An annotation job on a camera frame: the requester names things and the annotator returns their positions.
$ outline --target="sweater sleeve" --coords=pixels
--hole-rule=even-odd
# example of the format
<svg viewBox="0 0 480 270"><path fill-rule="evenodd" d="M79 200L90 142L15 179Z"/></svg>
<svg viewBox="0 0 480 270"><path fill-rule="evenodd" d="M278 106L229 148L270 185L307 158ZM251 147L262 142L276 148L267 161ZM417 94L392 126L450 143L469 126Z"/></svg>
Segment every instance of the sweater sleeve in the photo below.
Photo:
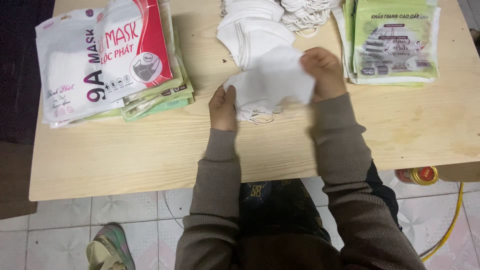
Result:
<svg viewBox="0 0 480 270"><path fill-rule="evenodd" d="M396 222L395 193L383 185L345 93L314 104L312 136L346 268L425 269Z"/></svg>
<svg viewBox="0 0 480 270"><path fill-rule="evenodd" d="M240 161L236 132L210 129L205 157L198 162L190 215L177 244L175 269L227 269L239 228Z"/></svg>

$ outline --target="sneaker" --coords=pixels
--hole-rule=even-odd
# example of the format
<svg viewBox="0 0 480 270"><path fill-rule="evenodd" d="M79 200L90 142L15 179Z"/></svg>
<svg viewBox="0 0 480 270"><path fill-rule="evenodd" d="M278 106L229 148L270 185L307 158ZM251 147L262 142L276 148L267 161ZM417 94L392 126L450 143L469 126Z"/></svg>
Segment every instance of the sneaker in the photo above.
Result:
<svg viewBox="0 0 480 270"><path fill-rule="evenodd" d="M120 226L106 225L87 246L89 270L135 270Z"/></svg>

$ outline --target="person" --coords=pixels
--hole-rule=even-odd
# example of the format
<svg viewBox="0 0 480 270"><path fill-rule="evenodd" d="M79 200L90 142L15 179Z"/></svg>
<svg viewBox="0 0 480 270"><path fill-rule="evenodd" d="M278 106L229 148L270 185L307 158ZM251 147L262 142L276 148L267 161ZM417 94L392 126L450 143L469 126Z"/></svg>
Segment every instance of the person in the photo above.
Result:
<svg viewBox="0 0 480 270"><path fill-rule="evenodd" d="M395 193L378 176L338 58L313 48L300 62L316 79L317 171L344 247L331 245L299 179L240 184L236 92L220 86L209 103L210 138L175 269L425 269L398 225Z"/></svg>

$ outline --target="wooden table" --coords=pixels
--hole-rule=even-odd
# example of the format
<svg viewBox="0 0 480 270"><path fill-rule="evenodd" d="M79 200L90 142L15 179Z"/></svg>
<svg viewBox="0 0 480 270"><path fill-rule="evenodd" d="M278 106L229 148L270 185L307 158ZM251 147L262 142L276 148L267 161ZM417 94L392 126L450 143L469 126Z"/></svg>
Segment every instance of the wooden table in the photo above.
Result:
<svg viewBox="0 0 480 270"><path fill-rule="evenodd" d="M54 15L105 0L57 0ZM480 61L454 0L439 0L440 78L423 88L348 84L357 120L379 170L480 160ZM38 112L30 200L100 196L192 187L209 135L208 101L239 69L216 39L218 0L171 0L173 23L195 89L183 109L50 130ZM336 21L330 17L315 46L341 55ZM244 182L315 176L308 137L309 110L293 107L270 124L239 125L236 148Z"/></svg>

